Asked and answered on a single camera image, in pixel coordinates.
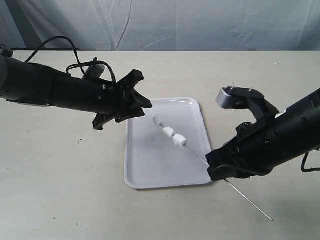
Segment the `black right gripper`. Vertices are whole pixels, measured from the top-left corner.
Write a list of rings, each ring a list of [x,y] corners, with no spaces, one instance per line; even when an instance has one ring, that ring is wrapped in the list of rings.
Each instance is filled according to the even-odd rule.
[[[261,163],[260,158],[265,147],[270,144],[267,128],[279,110],[261,92],[252,88],[233,87],[232,94],[236,98],[232,107],[235,110],[251,111],[256,122],[240,124],[236,128],[236,143],[227,142],[205,156],[209,164],[207,172],[213,182],[228,178],[263,177],[272,172],[272,169]],[[237,157],[243,168],[235,166]]]

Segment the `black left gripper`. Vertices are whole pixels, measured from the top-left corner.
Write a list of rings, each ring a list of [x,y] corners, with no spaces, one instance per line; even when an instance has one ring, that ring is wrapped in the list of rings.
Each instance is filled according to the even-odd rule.
[[[144,79],[140,70],[133,69],[117,83],[105,81],[98,94],[99,108],[93,122],[108,123],[115,120],[116,123],[121,123],[143,117],[143,109],[150,109],[153,105],[149,99],[133,90]]]

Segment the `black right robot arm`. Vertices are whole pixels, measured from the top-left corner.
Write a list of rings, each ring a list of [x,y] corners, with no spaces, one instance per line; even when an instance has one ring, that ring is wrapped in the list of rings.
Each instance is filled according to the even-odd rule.
[[[266,176],[320,148],[319,90],[282,112],[252,88],[223,87],[216,102],[223,109],[249,110],[256,122],[241,123],[233,139],[205,156],[212,181]]]

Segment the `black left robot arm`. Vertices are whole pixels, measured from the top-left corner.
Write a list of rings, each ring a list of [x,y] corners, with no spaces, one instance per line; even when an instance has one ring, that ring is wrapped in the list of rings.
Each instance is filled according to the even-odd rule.
[[[87,67],[82,78],[73,77],[69,70]],[[13,50],[0,47],[0,97],[7,102],[27,106],[58,107],[95,113],[95,130],[114,120],[143,117],[144,109],[152,108],[149,99],[135,90],[144,79],[133,69],[117,81],[112,68],[104,61],[72,64],[66,72],[52,67],[22,62],[13,58]]]

